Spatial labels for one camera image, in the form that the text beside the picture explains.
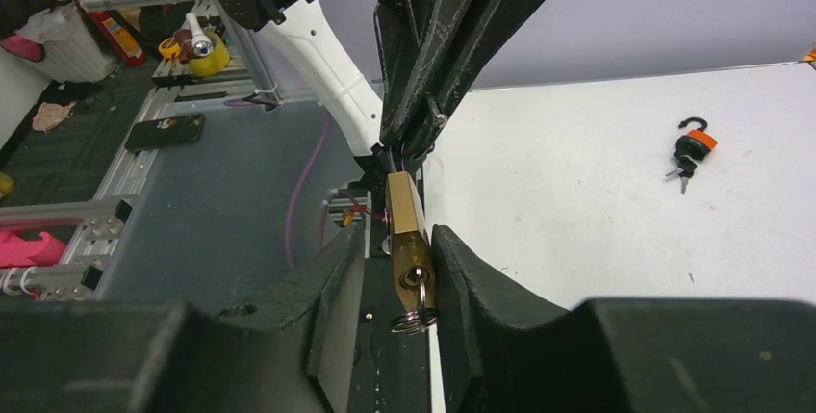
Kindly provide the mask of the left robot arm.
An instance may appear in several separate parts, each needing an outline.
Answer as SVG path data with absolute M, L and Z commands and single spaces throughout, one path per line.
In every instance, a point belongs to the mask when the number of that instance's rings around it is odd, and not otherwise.
M 295 67 L 352 154 L 424 156 L 487 63 L 546 0 L 377 0 L 384 91 L 374 92 L 319 0 L 217 0 Z

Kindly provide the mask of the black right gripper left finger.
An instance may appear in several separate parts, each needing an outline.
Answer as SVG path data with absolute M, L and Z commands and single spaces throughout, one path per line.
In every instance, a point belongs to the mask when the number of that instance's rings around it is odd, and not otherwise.
M 364 281 L 352 225 L 217 315 L 181 301 L 1 306 L 5 412 L 344 412 Z

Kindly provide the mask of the small brass padlock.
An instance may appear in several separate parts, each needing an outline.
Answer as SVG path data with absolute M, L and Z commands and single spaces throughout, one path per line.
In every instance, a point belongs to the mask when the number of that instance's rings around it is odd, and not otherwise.
M 404 309 L 392 319 L 391 331 L 424 332 L 438 320 L 437 280 L 421 197 L 412 175 L 390 173 L 385 199 L 394 283 Z

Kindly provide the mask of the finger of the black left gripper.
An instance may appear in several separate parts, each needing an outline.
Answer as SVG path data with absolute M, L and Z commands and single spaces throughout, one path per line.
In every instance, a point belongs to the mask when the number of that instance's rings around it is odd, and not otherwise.
M 419 159 L 429 152 L 447 122 L 452 118 L 475 79 L 498 50 L 524 25 L 546 0 L 493 0 L 484 16 L 484 24 L 475 30 L 470 39 L 472 49 L 468 52 L 460 72 L 450 88 L 451 105 L 440 107 L 438 100 L 428 95 L 424 103 L 430 110 L 433 122 L 425 139 L 416 148 L 401 147 L 401 155 L 407 160 Z
M 451 105 L 472 33 L 493 0 L 377 0 L 374 28 L 385 88 L 380 143 L 416 148 L 433 119 L 424 103 Z

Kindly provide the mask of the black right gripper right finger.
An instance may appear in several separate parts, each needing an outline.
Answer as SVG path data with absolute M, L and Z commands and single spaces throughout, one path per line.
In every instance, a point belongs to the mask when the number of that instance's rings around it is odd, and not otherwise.
M 432 233 L 450 412 L 811 412 L 815 308 L 778 299 L 530 292 Z

